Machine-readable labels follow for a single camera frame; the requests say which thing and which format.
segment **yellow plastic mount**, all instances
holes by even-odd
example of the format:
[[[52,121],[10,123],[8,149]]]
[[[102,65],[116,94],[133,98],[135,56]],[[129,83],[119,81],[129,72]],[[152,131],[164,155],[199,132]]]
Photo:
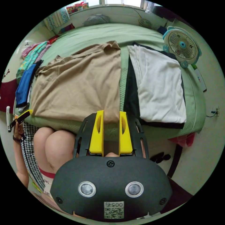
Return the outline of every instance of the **yellow plastic mount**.
[[[29,110],[27,110],[27,111],[25,111],[24,113],[22,113],[19,117],[21,117],[22,115],[24,115],[25,113],[30,113],[30,115],[33,113],[33,110],[32,109],[29,109]]]
[[[29,109],[29,110],[25,111],[24,113],[22,113],[20,116],[15,116],[15,117],[14,117],[14,120],[17,121],[18,118],[21,118],[21,117],[23,117],[23,116],[28,117],[28,116],[31,115],[32,113],[33,113],[33,110],[32,110],[32,109]]]
[[[104,156],[104,110],[97,111],[89,151]]]
[[[120,111],[119,155],[131,154],[133,151],[126,112]]]

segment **thigh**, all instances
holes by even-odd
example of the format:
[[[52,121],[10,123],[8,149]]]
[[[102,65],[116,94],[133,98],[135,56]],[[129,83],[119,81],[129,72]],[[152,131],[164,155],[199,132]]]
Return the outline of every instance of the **thigh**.
[[[34,155],[39,168],[42,170],[53,173],[52,168],[49,166],[46,153],[45,143],[50,135],[54,133],[54,130],[48,127],[42,127],[34,135]]]
[[[73,158],[74,144],[75,135],[68,131],[56,131],[48,137],[45,144],[45,152],[54,173],[64,163]]]

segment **red waistband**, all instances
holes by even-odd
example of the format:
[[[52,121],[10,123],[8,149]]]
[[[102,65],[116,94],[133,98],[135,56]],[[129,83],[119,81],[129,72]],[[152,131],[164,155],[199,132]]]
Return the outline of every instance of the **red waistband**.
[[[40,172],[41,172],[44,176],[46,176],[46,177],[48,177],[48,178],[54,179],[54,177],[55,177],[55,174],[54,174],[54,173],[48,173],[48,172],[45,172],[45,171],[43,171],[40,167],[39,167],[39,170],[40,170]]]

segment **green mattress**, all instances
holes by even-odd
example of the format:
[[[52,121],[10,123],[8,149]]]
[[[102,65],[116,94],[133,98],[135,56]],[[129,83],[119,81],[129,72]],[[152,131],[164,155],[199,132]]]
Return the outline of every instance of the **green mattress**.
[[[139,44],[152,47],[156,50],[162,50],[162,34],[157,31],[120,23],[77,28],[64,33],[52,44],[42,57],[44,60],[42,66],[47,65],[48,62],[52,61],[57,55],[66,57],[87,46],[114,40],[117,41],[121,48],[120,110],[122,111],[129,57],[127,45],[136,41]],[[191,66],[187,69],[181,68],[181,71],[184,82],[187,122],[183,129],[143,126],[145,135],[148,139],[169,139],[186,135],[191,132],[198,132],[203,128],[206,118],[206,105],[200,82]],[[18,109],[15,109],[15,113],[20,114]],[[74,133],[78,132],[81,125],[81,122],[77,121],[34,116],[29,116],[25,121],[37,127],[52,127],[55,130],[65,129]],[[105,140],[118,140],[118,124],[105,124],[104,132]]]

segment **hand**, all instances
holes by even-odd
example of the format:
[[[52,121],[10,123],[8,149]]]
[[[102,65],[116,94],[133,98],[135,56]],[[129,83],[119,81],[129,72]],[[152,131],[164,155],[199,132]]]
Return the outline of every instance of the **hand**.
[[[23,126],[22,126],[22,124],[19,125],[19,123],[16,122],[16,125],[14,127],[13,136],[16,139],[19,139],[20,140],[22,138],[22,134],[23,134]]]

